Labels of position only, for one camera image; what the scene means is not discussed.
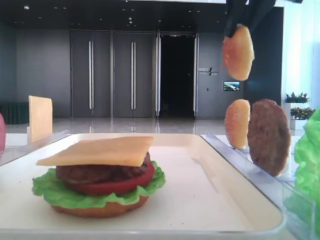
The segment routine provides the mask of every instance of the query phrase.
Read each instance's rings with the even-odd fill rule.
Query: green lettuce
[[[315,230],[320,236],[320,108],[304,126],[305,134],[296,143],[294,160],[299,164],[295,173],[295,187],[316,202]],[[305,204],[293,193],[285,201],[286,208],[295,213],[311,228],[313,206]]]
[[[155,173],[151,182],[145,187],[138,186],[136,190],[125,194],[84,195],[68,189],[62,180],[56,177],[56,169],[50,168],[46,174],[33,179],[33,194],[43,196],[52,206],[68,209],[103,208],[107,202],[117,202],[121,205],[131,205],[139,201],[140,196],[148,197],[166,183],[165,173],[152,161]]]

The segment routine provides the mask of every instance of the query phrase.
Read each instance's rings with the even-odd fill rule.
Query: tomato slice
[[[141,175],[124,181],[109,181],[102,183],[70,183],[64,184],[71,190],[86,194],[86,195],[100,195],[100,194],[125,194],[137,188],[137,186],[145,187],[151,181],[155,173],[155,167],[150,164],[147,171]]]

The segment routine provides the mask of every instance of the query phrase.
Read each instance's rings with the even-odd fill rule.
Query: white tray
[[[193,134],[133,133],[154,136],[151,159],[163,169],[167,182],[143,207],[123,216],[73,217],[55,212],[42,197],[32,194],[32,178],[48,169],[36,166],[37,160],[80,140],[130,135],[74,134],[0,167],[0,239],[10,239],[12,234],[16,237],[12,239],[24,240],[288,239],[284,238],[283,212]]]

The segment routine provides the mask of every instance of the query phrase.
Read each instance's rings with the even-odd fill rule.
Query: open doorway
[[[193,34],[161,35],[161,118],[194,118]]]

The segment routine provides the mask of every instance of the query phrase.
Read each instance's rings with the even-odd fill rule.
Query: floor
[[[27,133],[28,124],[7,125],[9,134]],[[68,130],[70,134],[79,133],[189,133],[204,135],[207,131],[224,135],[224,120],[216,119],[154,119],[154,118],[55,118],[53,131]],[[291,130],[292,136],[302,136],[304,130]]]

